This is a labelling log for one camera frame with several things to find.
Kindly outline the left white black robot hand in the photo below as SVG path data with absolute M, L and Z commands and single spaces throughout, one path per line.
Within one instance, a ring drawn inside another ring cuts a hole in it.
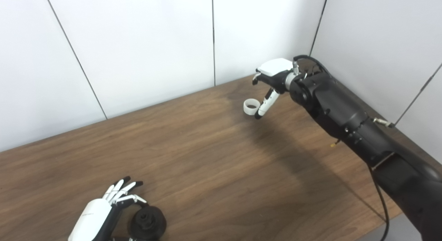
M 87 203 L 68 236 L 69 241 L 110 241 L 123 210 L 138 204 L 147 206 L 147 201 L 133 189 L 142 186 L 142 181 L 131 182 L 126 176 L 111 184 L 102 197 Z

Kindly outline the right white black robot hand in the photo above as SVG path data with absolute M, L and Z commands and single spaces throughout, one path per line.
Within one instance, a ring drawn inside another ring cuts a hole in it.
M 270 86 L 261 105 L 254 114 L 255 119 L 261 119 L 273 106 L 280 95 L 289 91 L 290 84 L 299 75 L 297 62 L 284 58 L 273 59 L 256 68 L 252 85 L 263 82 Z

